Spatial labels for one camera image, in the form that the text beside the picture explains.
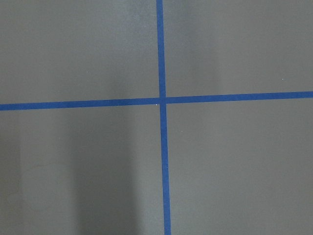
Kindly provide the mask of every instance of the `gray panel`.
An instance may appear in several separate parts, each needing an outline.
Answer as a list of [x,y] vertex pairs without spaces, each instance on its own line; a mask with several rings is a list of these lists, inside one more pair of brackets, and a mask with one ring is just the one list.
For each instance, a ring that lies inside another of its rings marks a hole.
[[158,96],[154,0],[4,0],[0,21],[0,103]]
[[313,234],[312,102],[169,105],[173,235]]
[[165,0],[169,96],[313,90],[310,0]]
[[0,234],[164,233],[158,112],[1,112]]

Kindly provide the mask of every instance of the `horizontal blue line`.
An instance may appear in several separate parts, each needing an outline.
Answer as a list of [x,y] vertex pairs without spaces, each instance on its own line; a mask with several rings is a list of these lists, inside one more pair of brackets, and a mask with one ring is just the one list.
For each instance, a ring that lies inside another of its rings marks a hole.
[[283,92],[283,93],[255,93],[255,94],[219,94],[200,96],[167,97],[167,104],[221,102],[240,100],[266,100],[266,99],[298,99],[313,98],[313,92]]
[[[313,92],[282,92],[282,93],[255,93],[255,94],[219,94],[200,96],[166,97],[167,104],[201,103],[240,100],[266,100],[266,99],[303,99],[313,98]],[[105,99],[86,101],[61,101],[43,103],[18,103],[0,104],[0,111],[29,110],[29,109],[64,109],[86,108],[127,105],[160,104],[160,98],[135,98],[135,99]]]
[[0,111],[29,110],[29,109],[86,108],[86,107],[105,107],[105,106],[146,105],[146,104],[159,104],[159,98],[107,99],[107,100],[86,100],[86,101],[0,104]]

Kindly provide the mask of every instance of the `gray floor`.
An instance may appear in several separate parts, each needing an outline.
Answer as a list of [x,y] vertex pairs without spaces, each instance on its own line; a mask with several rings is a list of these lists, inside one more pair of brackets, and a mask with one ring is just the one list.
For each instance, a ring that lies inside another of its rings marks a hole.
[[[313,91],[309,0],[164,0],[168,96]],[[154,0],[0,2],[0,104],[158,97]],[[312,99],[170,104],[173,235],[313,234]],[[158,105],[0,112],[1,235],[164,233]]]

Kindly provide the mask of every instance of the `vertical blue line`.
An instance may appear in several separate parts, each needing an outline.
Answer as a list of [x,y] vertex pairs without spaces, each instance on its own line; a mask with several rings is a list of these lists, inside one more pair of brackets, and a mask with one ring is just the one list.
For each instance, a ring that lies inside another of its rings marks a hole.
[[160,95],[160,128],[161,128],[164,234],[171,235],[171,206],[170,206],[170,184],[169,184],[169,171],[168,171],[166,80],[165,80],[163,2],[162,0],[156,0],[156,24],[157,24],[158,80],[159,80],[159,95]]

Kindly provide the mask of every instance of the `blue tape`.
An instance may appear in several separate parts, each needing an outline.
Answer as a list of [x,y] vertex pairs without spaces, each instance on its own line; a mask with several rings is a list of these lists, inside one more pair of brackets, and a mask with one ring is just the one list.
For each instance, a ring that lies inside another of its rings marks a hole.
[[167,97],[166,103],[180,104],[180,103],[199,103],[199,102],[265,100],[265,99],[300,99],[300,98],[313,98],[313,92],[221,94],[221,95]]
[[85,108],[125,105],[147,105],[159,104],[159,98],[136,98],[136,99],[107,99],[107,100],[86,100],[86,101],[63,101],[44,103],[19,103],[0,104],[0,111],[7,110],[29,110],[29,109],[63,109],[63,108]]
[[169,170],[168,170],[166,80],[165,80],[163,2],[162,0],[156,0],[156,20],[157,20],[156,24],[157,24],[158,80],[159,80],[159,96],[160,96],[160,128],[161,128],[164,234],[171,235],[171,206],[170,206]]

